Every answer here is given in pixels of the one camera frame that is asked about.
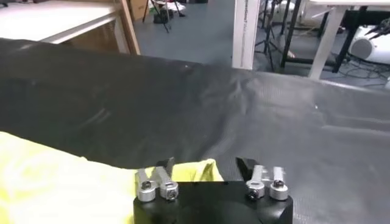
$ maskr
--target white table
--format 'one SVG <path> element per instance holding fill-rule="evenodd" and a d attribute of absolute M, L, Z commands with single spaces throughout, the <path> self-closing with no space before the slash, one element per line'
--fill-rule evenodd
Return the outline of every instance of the white table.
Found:
<path fill-rule="evenodd" d="M 335 42 L 342 18 L 350 6 L 390 6 L 390 0 L 310 0 L 310 3 L 329 5 L 332 7 L 324 36 L 321 39 L 313 65 L 310 69 L 309 78 L 311 79 L 320 78 L 325 62 Z"/>
<path fill-rule="evenodd" d="M 58 44 L 111 21 L 115 21 L 119 51 L 129 53 L 119 12 L 114 4 L 108 3 L 9 3 L 8 7 L 0 9 L 0 38 Z"/>

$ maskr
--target white column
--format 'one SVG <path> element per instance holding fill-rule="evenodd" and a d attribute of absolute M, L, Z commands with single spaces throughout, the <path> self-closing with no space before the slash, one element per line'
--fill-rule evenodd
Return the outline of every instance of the white column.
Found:
<path fill-rule="evenodd" d="M 233 68 L 252 70 L 259 8 L 260 0 L 236 0 L 235 2 Z"/>

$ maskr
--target table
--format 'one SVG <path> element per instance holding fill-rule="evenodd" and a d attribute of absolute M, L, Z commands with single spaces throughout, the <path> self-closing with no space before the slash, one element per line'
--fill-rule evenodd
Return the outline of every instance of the table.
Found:
<path fill-rule="evenodd" d="M 325 62 L 331 52 L 337 30 L 342 18 L 350 6 L 378 5 L 389 6 L 389 0 L 310 0 L 311 4 L 331 5 L 328 24 L 325 28 L 324 36 L 321 39 L 313 65 L 309 72 L 309 78 L 319 79 L 325 66 Z"/>
<path fill-rule="evenodd" d="M 0 130 L 123 168 L 283 166 L 294 224 L 390 220 L 390 94 L 290 75 L 0 40 Z"/>
<path fill-rule="evenodd" d="M 0 21 L 0 38 L 54 44 L 115 21 L 118 49 L 129 53 L 121 19 L 114 4 L 71 1 L 9 3 L 8 7 L 0 9 Z"/>

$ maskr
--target white device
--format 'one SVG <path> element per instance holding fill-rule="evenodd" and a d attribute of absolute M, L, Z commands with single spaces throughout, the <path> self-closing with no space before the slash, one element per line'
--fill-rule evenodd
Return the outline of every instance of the white device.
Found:
<path fill-rule="evenodd" d="M 390 35 L 370 40 L 377 33 L 368 31 L 375 26 L 359 27 L 349 47 L 349 53 L 366 61 L 390 65 Z"/>

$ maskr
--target cardboard box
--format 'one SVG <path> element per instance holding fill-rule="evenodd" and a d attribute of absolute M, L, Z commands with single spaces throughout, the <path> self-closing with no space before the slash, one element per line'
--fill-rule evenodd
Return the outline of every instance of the cardboard box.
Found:
<path fill-rule="evenodd" d="M 132 14 L 132 20 L 138 20 L 144 17 L 145 7 L 147 0 L 130 0 L 130 11 Z"/>

